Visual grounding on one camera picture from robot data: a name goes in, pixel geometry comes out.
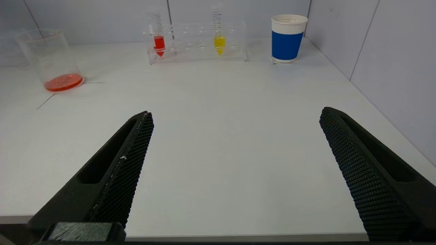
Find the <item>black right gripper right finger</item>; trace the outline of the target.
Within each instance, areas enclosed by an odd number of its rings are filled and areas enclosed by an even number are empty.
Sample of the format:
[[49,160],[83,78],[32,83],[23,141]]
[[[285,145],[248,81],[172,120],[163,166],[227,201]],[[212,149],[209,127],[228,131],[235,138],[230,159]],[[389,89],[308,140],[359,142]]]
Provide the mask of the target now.
[[319,123],[371,242],[434,242],[436,188],[346,113]]

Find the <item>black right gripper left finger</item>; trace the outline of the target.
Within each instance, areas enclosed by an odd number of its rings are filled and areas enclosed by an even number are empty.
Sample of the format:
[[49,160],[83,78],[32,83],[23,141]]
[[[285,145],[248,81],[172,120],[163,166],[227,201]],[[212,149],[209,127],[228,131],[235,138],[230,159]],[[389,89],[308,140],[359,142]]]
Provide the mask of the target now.
[[126,226],[154,131],[150,112],[128,119],[28,222],[118,222]]

